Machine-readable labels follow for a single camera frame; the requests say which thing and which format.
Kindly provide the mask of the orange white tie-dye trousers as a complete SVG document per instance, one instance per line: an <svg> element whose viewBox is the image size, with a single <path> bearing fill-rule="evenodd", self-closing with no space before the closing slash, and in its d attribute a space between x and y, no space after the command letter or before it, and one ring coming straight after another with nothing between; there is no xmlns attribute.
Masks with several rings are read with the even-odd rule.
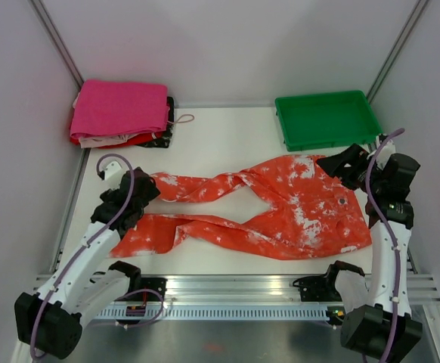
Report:
<svg viewBox="0 0 440 363"><path fill-rule="evenodd" d="M161 201L210 203L248 187L268 209L242 223L212 215L148 213L110 257L164 254L189 237L278 260L322 258L370 246L355 192L329 178L318 158L283 155L213 178L155 173Z"/></svg>

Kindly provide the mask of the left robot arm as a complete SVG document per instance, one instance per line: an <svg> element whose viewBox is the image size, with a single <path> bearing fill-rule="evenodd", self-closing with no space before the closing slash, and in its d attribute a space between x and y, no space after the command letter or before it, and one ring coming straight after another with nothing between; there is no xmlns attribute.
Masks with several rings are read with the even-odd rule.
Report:
<svg viewBox="0 0 440 363"><path fill-rule="evenodd" d="M29 345L33 360L44 355L68 357L88 324L117 300L145 301L149 294L162 298L144 286L140 268L127 262L116 261L91 280L159 194L154 179L142 169L126 172L118 188L100 195L101 204L71 257L35 293L19 295L14 303L17 336Z"/></svg>

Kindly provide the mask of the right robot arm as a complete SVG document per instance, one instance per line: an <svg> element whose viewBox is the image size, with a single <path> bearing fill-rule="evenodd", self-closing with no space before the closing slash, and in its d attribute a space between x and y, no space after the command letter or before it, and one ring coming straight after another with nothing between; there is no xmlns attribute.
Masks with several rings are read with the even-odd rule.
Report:
<svg viewBox="0 0 440 363"><path fill-rule="evenodd" d="M400 362L423 335L422 324L412 317L406 268L414 226L414 208L407 197L420 164L399 153L378 163L357 144L317 164L343 186L367 195L371 279L367 281L360 268L337 261L322 282L326 296L342 299L345 308L341 344L364 358Z"/></svg>

